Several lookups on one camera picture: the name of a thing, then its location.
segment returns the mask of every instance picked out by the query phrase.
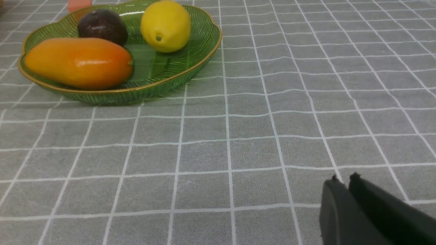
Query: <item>orange papaya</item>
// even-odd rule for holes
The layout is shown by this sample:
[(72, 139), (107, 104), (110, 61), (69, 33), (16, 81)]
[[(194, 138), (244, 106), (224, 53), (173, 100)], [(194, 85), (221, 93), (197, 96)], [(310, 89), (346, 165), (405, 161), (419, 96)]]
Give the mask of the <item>orange papaya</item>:
[(35, 75), (84, 90), (121, 84), (132, 73), (132, 56), (101, 38), (47, 39), (26, 55), (25, 66)]

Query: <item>pink object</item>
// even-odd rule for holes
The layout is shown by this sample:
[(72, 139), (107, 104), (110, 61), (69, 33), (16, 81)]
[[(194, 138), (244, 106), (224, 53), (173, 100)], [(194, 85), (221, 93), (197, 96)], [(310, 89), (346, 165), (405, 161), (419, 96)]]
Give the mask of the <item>pink object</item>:
[(68, 0), (68, 12), (92, 6), (91, 0)]

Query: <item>gray tablecloth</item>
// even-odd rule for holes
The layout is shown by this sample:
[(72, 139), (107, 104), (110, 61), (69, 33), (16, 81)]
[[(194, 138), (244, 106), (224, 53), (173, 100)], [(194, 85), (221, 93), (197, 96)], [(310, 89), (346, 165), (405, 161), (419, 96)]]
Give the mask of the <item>gray tablecloth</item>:
[(94, 108), (16, 67), (65, 0), (6, 0), (0, 244), (320, 245), (322, 183), (355, 171), (436, 216), (436, 6), (297, 1), (183, 1), (222, 27), (213, 61)]

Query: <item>lemon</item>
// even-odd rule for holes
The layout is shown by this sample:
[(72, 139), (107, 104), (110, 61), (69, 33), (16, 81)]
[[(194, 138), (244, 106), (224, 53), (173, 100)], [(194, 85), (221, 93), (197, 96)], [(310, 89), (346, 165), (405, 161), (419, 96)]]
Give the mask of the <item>lemon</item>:
[(191, 34), (191, 17), (173, 0), (152, 3), (141, 19), (141, 34), (156, 51), (171, 53), (182, 49)]

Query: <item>green glass bowl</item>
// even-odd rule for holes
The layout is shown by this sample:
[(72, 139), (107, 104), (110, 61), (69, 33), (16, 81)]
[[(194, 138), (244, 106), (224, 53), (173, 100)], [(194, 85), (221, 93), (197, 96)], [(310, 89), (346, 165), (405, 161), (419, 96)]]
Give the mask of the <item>green glass bowl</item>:
[[(190, 81), (210, 61), (221, 43), (222, 31), (207, 12), (194, 6), (184, 6), (192, 21), (187, 45), (170, 54), (156, 52), (144, 41), (140, 32), (142, 14), (154, 2), (156, 0), (135, 0), (119, 5), (96, 5), (77, 10), (59, 22), (41, 27), (24, 41), (18, 69), (42, 88), (88, 104), (127, 105), (162, 96)], [(134, 68), (126, 82), (107, 90), (86, 91), (38, 77), (26, 68), (24, 59), (31, 48), (50, 38), (78, 37), (78, 21), (99, 8), (117, 12), (127, 26), (129, 40), (125, 48), (133, 57)]]

